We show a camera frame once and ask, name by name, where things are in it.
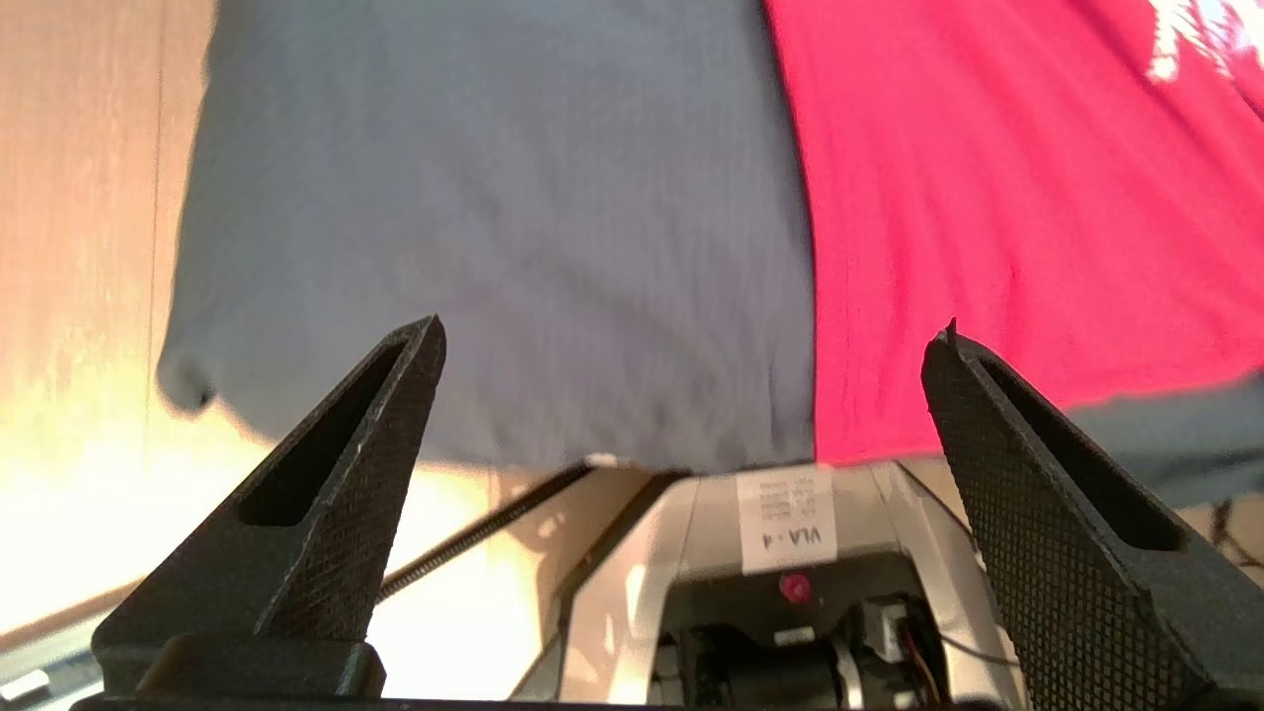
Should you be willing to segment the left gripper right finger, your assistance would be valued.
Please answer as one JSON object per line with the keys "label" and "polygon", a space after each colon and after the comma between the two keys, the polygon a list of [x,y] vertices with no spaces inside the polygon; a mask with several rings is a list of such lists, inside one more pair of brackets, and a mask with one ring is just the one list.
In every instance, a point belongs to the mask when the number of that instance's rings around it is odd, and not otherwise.
{"label": "left gripper right finger", "polygon": [[921,390],[1035,710],[1259,710],[1263,595],[954,324]]}

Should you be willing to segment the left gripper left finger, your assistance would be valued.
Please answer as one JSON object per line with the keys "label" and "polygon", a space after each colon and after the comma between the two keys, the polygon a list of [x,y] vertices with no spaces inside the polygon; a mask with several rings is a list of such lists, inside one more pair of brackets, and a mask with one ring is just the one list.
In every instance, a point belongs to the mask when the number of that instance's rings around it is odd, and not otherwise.
{"label": "left gripper left finger", "polygon": [[92,635],[107,697],[378,697],[375,595],[446,337],[393,330]]}

